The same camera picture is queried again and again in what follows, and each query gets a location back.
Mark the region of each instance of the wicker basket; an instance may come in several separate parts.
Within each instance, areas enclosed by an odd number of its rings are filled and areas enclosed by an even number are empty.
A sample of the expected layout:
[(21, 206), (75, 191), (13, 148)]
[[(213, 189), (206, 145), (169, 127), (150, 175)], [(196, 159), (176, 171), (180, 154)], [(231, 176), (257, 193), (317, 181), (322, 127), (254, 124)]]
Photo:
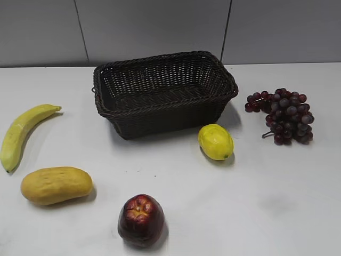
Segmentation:
[(215, 123), (238, 87), (215, 56), (198, 51), (99, 66), (93, 92), (98, 113), (128, 140)]

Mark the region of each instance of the white tabletop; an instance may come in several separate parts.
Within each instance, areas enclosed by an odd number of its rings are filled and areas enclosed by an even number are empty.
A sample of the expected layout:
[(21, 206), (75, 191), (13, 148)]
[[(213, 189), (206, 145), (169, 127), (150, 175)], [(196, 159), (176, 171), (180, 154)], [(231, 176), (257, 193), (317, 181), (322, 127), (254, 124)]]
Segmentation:
[[(239, 95), (219, 124), (235, 156), (209, 161), (199, 128), (125, 141), (96, 110), (94, 68), (0, 69), (0, 140), (22, 112), (41, 103), (63, 115), (32, 133), (20, 167), (0, 170), (0, 255), (341, 255), (341, 63), (228, 66)], [(276, 146), (264, 113), (246, 113), (246, 96), (286, 87), (305, 93), (314, 140)], [(87, 171), (96, 195), (38, 207), (20, 193), (25, 175), (44, 167)], [(144, 251), (117, 232), (122, 205), (146, 193), (162, 205), (169, 234)]]

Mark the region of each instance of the yellow lemon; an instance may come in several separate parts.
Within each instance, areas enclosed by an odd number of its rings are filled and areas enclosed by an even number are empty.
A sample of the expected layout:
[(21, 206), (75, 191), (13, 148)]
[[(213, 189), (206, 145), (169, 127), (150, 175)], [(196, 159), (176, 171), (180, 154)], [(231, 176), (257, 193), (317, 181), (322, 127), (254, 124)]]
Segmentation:
[(209, 124), (201, 128), (198, 140), (202, 150), (213, 160), (225, 160), (234, 150), (230, 133), (218, 124)]

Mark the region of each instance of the gray wall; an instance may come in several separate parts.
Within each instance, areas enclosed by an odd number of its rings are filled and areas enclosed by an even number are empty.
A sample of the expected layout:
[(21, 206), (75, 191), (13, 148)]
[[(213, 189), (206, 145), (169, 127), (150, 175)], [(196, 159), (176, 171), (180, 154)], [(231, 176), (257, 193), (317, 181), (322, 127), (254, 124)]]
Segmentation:
[(229, 5), (0, 0), (0, 67), (93, 66), (192, 50), (220, 57), (223, 48), (226, 64), (341, 61), (340, 0), (233, 0), (224, 44)]
[(86, 64), (72, 0), (0, 0), (0, 67)]
[(341, 0), (234, 0), (224, 63), (341, 61)]

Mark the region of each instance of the red apple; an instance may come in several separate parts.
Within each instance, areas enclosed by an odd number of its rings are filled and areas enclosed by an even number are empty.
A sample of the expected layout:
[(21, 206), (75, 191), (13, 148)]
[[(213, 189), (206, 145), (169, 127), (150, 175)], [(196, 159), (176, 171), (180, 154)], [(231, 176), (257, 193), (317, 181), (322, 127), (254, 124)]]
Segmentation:
[(161, 205), (151, 196), (141, 194), (129, 199), (118, 220), (118, 234), (124, 241), (149, 247), (161, 236), (165, 215)]

